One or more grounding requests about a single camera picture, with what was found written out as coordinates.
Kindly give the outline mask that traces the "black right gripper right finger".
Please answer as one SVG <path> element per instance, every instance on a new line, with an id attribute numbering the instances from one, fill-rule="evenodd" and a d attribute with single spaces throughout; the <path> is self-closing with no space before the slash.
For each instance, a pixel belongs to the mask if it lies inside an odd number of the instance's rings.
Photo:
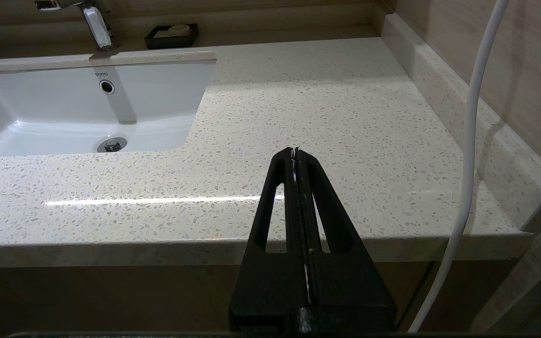
<path id="1" fill-rule="evenodd" d="M 309 303 L 295 314 L 305 334 L 392 332 L 396 305 L 324 169 L 295 150 L 306 242 Z"/>

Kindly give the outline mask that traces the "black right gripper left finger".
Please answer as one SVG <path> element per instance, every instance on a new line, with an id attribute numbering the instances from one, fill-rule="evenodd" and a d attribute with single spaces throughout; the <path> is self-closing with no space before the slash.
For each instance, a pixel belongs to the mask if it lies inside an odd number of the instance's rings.
<path id="1" fill-rule="evenodd" d="M 294 311 L 309 303 L 294 161 L 295 150 L 288 147 L 270 162 L 229 305 L 232 331 L 288 331 Z M 280 184 L 284 186 L 286 250 L 269 253 L 269 227 Z"/>

